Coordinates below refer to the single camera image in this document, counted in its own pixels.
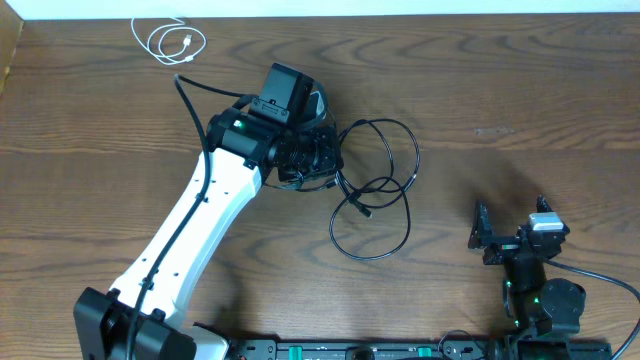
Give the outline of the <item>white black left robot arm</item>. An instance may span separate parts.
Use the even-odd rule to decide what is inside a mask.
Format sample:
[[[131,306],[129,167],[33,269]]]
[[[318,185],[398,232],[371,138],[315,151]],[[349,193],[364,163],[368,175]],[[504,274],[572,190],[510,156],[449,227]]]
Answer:
[[[342,168],[320,82],[275,63],[259,94],[233,97],[208,123],[194,121],[202,146],[197,165],[141,255],[108,292],[88,287],[76,301],[83,358],[224,358],[227,339],[184,321],[225,233],[272,171],[294,190]]]

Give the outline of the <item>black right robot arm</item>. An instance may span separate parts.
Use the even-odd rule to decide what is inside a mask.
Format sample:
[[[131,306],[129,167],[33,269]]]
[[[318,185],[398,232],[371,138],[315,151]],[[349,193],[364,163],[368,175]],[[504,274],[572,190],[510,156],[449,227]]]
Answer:
[[[569,359],[570,337],[580,331],[586,292],[563,278],[549,279],[544,263],[561,253],[570,233],[542,196],[514,235],[499,236],[487,206],[475,205],[468,247],[482,249],[485,265],[504,268],[503,305],[516,330],[488,343],[488,359]]]

